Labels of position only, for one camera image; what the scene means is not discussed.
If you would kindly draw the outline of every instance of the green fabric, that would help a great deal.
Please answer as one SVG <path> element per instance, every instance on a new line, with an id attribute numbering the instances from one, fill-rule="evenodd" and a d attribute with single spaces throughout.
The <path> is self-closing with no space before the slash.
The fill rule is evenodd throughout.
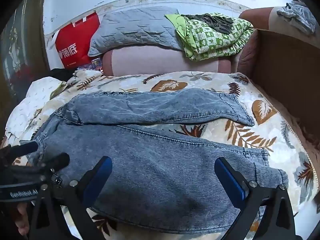
<path id="1" fill-rule="evenodd" d="M 210 15 L 228 17 L 221 13 Z M 223 34 L 213 30 L 205 22 L 189 20 L 179 14 L 167 14 L 165 17 L 174 25 L 183 42 L 186 56 L 191 60 L 237 54 L 253 33 L 252 24 L 239 18 L 232 18 L 231 33 Z"/>

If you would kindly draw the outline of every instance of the gray pillow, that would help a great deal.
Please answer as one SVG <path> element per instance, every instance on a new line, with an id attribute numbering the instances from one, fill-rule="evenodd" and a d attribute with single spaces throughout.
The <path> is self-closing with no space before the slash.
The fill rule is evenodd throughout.
<path id="1" fill-rule="evenodd" d="M 182 42 L 165 14 L 178 14 L 178 10 L 156 6 L 107 13 L 91 38 L 88 56 L 94 57 L 119 46 L 135 44 L 183 50 Z"/>

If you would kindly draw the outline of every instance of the jeans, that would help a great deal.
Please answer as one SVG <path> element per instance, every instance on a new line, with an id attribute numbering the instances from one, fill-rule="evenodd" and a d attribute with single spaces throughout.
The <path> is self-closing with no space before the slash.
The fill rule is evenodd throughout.
<path id="1" fill-rule="evenodd" d="M 142 126 L 217 118 L 254 125 L 234 94 L 184 89 L 78 95 L 41 127 L 35 137 L 39 149 L 28 159 L 36 165 L 68 153 L 70 164 L 58 173 L 67 185 L 79 180 L 102 156 L 109 156 L 113 171 L 92 207 L 97 213 L 167 233 L 220 232 L 232 224 L 239 210 L 214 173 L 218 157 L 225 157 L 248 181 L 263 187 L 288 186 L 287 174 L 269 167 L 264 149 Z"/>

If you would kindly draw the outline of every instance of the blue gripper pad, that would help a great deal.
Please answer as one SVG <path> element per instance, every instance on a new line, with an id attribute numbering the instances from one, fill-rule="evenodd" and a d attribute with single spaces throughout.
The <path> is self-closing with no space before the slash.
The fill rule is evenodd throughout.
<path id="1" fill-rule="evenodd" d="M 107 179 L 109 178 L 111 172 L 112 160 L 107 157 L 83 191 L 82 204 L 86 208 L 92 207 L 97 197 L 99 196 L 103 186 L 107 182 Z"/>
<path id="2" fill-rule="evenodd" d="M 246 192 L 224 165 L 221 158 L 216 159 L 214 163 L 214 172 L 216 173 L 233 206 L 235 208 L 242 209 L 244 206 L 244 200 L 247 197 Z"/>

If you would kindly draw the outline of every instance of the red shopping bag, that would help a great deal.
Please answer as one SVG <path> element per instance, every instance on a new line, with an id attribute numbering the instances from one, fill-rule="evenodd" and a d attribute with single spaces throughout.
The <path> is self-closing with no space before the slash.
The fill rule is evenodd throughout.
<path id="1" fill-rule="evenodd" d="M 90 39 L 99 27 L 96 12 L 59 30 L 55 45 L 65 68 L 76 68 L 91 63 L 88 57 Z"/>

